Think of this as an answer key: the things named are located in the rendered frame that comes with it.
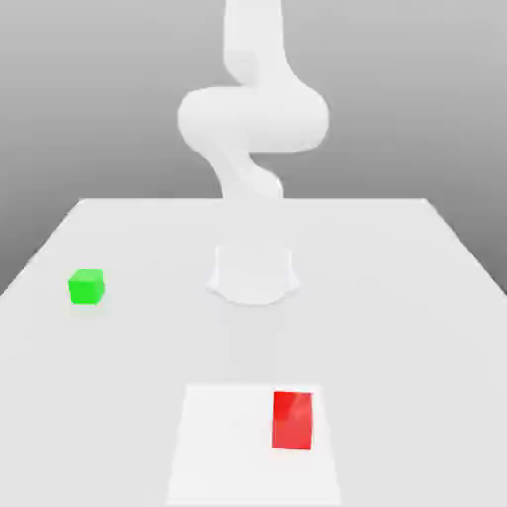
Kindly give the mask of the small green cube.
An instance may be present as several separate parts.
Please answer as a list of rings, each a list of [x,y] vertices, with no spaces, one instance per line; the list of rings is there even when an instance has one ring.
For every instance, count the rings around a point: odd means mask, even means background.
[[[68,279],[70,300],[78,305],[96,305],[105,292],[102,269],[78,269]]]

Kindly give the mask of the small red cube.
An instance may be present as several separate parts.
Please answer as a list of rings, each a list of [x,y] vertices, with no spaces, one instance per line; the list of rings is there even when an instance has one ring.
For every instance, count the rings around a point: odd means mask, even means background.
[[[311,449],[313,434],[312,402],[313,395],[308,392],[274,392],[272,446],[275,449]]]

